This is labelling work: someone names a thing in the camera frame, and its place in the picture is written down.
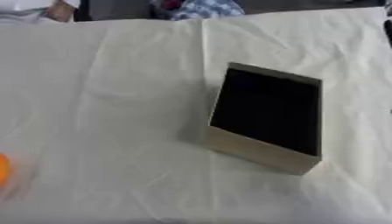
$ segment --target white tablecloth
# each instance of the white tablecloth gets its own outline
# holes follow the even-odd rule
[[[0,219],[390,223],[392,54],[381,8],[0,30]],[[229,61],[324,81],[304,177],[203,146]]]

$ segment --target dark floor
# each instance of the dark floor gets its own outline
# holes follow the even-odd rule
[[[235,0],[247,14],[269,11],[321,10],[382,5],[384,0]],[[93,20],[147,18],[149,0],[89,0]]]

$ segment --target orange object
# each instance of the orange object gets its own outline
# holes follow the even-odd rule
[[[6,184],[7,179],[11,175],[11,163],[10,160],[3,154],[0,153],[0,186]]]

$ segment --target checkered cloth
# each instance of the checkered cloth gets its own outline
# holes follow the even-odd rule
[[[153,5],[158,5],[159,0],[153,0]],[[233,0],[186,0],[176,10],[157,9],[160,14],[170,20],[188,18],[220,18],[244,15],[244,10]]]
[[[385,3],[385,9],[387,10],[387,15],[392,17],[392,0],[387,0]]]

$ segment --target open box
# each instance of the open box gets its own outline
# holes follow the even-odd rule
[[[321,161],[322,82],[230,63],[207,131],[215,151],[302,175]]]

